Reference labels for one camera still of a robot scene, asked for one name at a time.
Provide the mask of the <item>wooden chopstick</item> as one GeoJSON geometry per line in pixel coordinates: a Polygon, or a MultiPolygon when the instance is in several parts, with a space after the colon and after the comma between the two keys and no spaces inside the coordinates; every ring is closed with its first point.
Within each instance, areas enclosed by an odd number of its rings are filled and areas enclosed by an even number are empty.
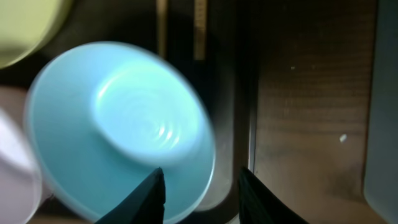
{"type": "Polygon", "coordinates": [[[157,49],[162,58],[167,56],[167,16],[168,0],[156,0],[156,18],[157,18],[157,49]]]}
{"type": "Polygon", "coordinates": [[[204,60],[206,58],[206,27],[207,27],[207,0],[194,0],[194,35],[193,58],[204,60]]]}

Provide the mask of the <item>yellow plate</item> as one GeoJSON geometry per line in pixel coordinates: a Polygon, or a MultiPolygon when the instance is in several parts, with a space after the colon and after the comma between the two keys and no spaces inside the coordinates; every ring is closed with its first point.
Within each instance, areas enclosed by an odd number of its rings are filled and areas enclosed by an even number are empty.
{"type": "Polygon", "coordinates": [[[1,68],[40,50],[60,30],[71,0],[1,0],[1,68]]]}

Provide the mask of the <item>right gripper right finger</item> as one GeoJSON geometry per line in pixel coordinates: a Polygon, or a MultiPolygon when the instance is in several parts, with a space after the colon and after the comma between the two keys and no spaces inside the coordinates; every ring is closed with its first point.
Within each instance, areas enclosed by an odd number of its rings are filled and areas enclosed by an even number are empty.
{"type": "Polygon", "coordinates": [[[308,224],[245,167],[239,172],[238,187],[240,224],[308,224]]]}

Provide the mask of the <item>light blue bowl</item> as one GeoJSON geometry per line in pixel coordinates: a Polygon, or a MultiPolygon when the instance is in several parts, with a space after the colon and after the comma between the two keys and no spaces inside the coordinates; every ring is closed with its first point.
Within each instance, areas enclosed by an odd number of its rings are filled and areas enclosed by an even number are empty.
{"type": "Polygon", "coordinates": [[[165,177],[164,223],[200,204],[215,169],[208,113],[171,64],[120,42],[70,49],[36,76],[24,128],[56,197],[95,222],[156,168],[165,177]]]}

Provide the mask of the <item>white bowl with leftovers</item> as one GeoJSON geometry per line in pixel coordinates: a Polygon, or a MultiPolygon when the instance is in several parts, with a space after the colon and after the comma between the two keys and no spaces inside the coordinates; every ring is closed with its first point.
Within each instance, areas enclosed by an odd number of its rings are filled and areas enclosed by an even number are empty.
{"type": "Polygon", "coordinates": [[[1,224],[27,223],[41,198],[42,175],[30,145],[1,110],[1,224]]]}

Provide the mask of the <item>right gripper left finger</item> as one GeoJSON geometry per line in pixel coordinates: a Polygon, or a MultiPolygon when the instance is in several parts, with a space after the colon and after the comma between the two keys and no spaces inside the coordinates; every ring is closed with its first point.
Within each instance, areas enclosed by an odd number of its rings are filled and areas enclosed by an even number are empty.
{"type": "Polygon", "coordinates": [[[164,204],[165,180],[159,167],[95,224],[162,224],[164,204]]]}

